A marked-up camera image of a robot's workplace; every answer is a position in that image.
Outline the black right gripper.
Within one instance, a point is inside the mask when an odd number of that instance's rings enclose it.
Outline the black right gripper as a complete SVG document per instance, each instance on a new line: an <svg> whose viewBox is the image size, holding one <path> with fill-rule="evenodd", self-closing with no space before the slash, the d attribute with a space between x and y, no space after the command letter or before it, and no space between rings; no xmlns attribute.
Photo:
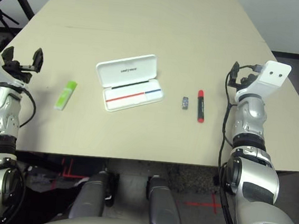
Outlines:
<svg viewBox="0 0 299 224"><path fill-rule="evenodd" d="M236 84L236 78L239 72L239 63L235 62L229 73L229 84ZM243 77L240 79L240 87L248 87L257 79L256 74L249 74L248 77Z"/></svg>

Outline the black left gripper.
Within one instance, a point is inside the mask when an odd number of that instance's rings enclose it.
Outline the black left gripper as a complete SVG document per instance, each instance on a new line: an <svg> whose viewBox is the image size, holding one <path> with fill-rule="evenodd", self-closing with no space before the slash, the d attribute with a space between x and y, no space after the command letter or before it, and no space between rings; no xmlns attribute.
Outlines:
<svg viewBox="0 0 299 224"><path fill-rule="evenodd" d="M43 65L43 50L39 48L34 52L32 65L20 65L18 61L13 61L14 47L7 47L2 51L4 65L2 68L9 73L13 78L29 83L32 78L31 72L39 73Z"/></svg>

